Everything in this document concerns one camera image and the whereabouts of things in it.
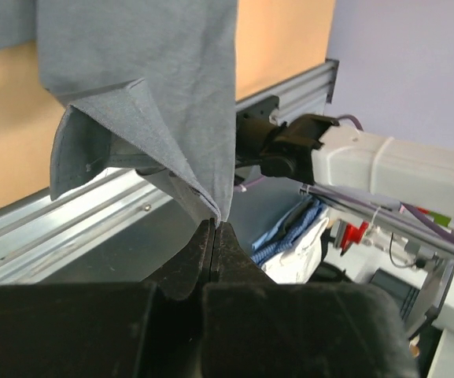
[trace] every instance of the blue striped cloth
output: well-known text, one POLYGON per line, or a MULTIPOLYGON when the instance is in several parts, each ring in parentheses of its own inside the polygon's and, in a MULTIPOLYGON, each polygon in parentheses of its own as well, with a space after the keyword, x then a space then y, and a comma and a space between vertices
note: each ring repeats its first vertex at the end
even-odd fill
POLYGON ((312 223, 318 218, 323 209, 324 204, 316 200, 314 205, 308 209, 293 226, 291 226, 290 230, 281 240, 269 243, 267 246, 264 246, 255 252, 251 257, 255 264, 262 266, 268 259, 274 257, 276 254, 291 248, 295 240, 297 240, 305 230, 311 227, 312 223))
POLYGON ((296 204, 295 206, 293 206, 291 209, 289 209, 286 214, 284 214, 281 219, 279 219, 277 221, 276 224, 274 224, 274 226, 268 230, 267 232, 265 232, 260 238, 258 238, 255 242, 253 242, 251 244, 251 250, 253 252, 256 252, 257 250, 259 250, 262 246, 264 246, 267 242, 269 242, 274 236, 275 234, 277 234, 277 231, 279 231, 279 229, 281 228, 281 225, 282 223, 286 220, 286 218, 293 212, 295 211, 295 209, 299 206, 301 206, 303 203, 305 202, 308 202, 308 198, 304 198, 302 199, 301 201, 299 201, 298 204, 296 204))

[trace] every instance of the cable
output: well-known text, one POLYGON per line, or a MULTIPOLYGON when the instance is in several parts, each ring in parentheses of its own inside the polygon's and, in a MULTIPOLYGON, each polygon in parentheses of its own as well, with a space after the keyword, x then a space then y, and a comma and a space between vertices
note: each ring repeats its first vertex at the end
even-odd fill
POLYGON ((354 117, 352 114, 342 114, 336 118, 337 120, 350 120, 354 123, 354 126, 360 131, 363 131, 363 125, 361 124, 360 120, 354 117))
POLYGON ((394 266, 396 266, 397 268, 400 268, 400 269, 406 269, 406 268, 411 268, 412 266, 415 265, 415 262, 413 264, 408 264, 408 265, 399 265, 397 264, 396 262, 394 262, 394 259, 393 259, 393 251, 392 251, 392 248, 393 248, 393 238, 394 238, 394 233, 391 232, 391 240, 389 241, 389 259, 391 260, 391 264, 393 264, 394 266))
POLYGON ((235 191, 240 191, 240 192, 247 191, 251 187, 254 187, 255 185, 257 185, 257 184, 261 183, 262 181, 264 181, 266 178, 267 177, 262 176, 262 177, 258 177, 257 179, 255 179, 253 181, 249 181, 248 183, 240 183, 239 185, 235 185, 234 186, 234 190, 235 191))
POLYGON ((441 228, 438 224, 432 222, 429 220, 426 215, 421 213, 416 207, 402 203, 403 206, 405 206, 405 209, 408 210, 410 214, 412 214, 415 218, 417 218, 422 224, 427 226, 431 231, 433 231, 435 234, 440 236, 442 239, 447 240, 450 243, 454 243, 454 235, 449 234, 446 230, 441 228))
MULTIPOLYGON (((334 190, 334 189, 332 189, 330 187, 309 186, 308 187, 308 193, 309 194, 318 195, 318 196, 321 195, 321 196, 324 196, 324 197, 328 197, 328 198, 331 198, 332 200, 337 200, 339 198, 339 199, 344 200, 346 202, 350 202, 350 203, 354 204, 355 206, 359 206, 362 209, 368 209, 371 212, 374 212, 377 209, 375 206, 373 206, 371 204, 368 204, 366 202, 360 201, 357 198, 351 197, 351 196, 343 194, 341 192, 337 192, 336 190, 334 190)), ((421 224, 419 226, 418 224, 414 223, 413 221, 411 221, 409 219, 405 220, 404 218, 395 217, 395 215, 392 214, 391 212, 382 212, 382 216, 386 217, 386 218, 390 218, 389 222, 390 221, 396 221, 398 224, 404 224, 404 226, 406 228, 416 228, 416 229, 419 230, 419 232, 427 232, 426 231, 427 227, 424 224, 421 224)), ((443 239, 443 240, 446 243, 452 243, 452 242, 449 242, 447 239, 443 239)))

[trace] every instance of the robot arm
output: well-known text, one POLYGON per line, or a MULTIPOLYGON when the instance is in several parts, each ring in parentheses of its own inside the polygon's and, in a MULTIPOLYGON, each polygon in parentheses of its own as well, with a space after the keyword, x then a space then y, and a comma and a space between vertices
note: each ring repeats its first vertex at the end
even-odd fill
POLYGON ((329 130, 312 151, 316 183, 361 189, 454 218, 454 151, 360 132, 329 130))
POLYGON ((454 235, 413 207, 454 219, 454 152, 368 134, 312 114, 278 127, 245 113, 238 115, 237 126, 238 166, 259 165, 265 176, 309 184, 332 207, 454 259, 454 235), (401 200, 419 220, 386 212, 332 186, 401 200))
POLYGON ((290 125, 238 120, 238 158, 265 176, 352 187, 454 218, 454 151, 305 114, 290 125))

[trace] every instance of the gray fabric fold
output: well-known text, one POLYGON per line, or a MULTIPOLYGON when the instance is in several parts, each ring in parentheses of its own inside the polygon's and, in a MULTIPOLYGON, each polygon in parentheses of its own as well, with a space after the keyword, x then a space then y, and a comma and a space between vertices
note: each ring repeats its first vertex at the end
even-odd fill
POLYGON ((107 166, 137 168, 196 221, 228 217, 237 2, 39 2, 43 85, 67 106, 53 198, 107 166))

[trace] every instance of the purple cable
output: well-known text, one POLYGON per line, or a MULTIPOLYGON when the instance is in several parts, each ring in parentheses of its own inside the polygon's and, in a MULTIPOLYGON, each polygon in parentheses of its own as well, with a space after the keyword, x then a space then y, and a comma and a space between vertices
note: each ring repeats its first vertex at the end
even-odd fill
POLYGON ((363 126, 361 125, 360 120, 354 117, 352 114, 342 114, 341 116, 337 117, 337 120, 350 120, 354 123, 354 126, 360 131, 363 131, 363 126))
POLYGON ((417 218, 422 224, 427 226, 431 231, 435 234, 440 236, 441 238, 449 241, 450 243, 454 243, 454 235, 449 234, 446 230, 442 229, 438 224, 429 220, 423 213, 421 213, 416 207, 402 203, 405 206, 405 209, 408 210, 410 214, 412 214, 415 218, 417 218))
POLYGON ((234 190, 237 192, 244 192, 250 189, 251 187, 254 187, 255 185, 261 183, 263 180, 265 180, 267 177, 262 176, 258 177, 257 179, 253 181, 249 181, 248 183, 241 183, 239 185, 234 186, 234 190))

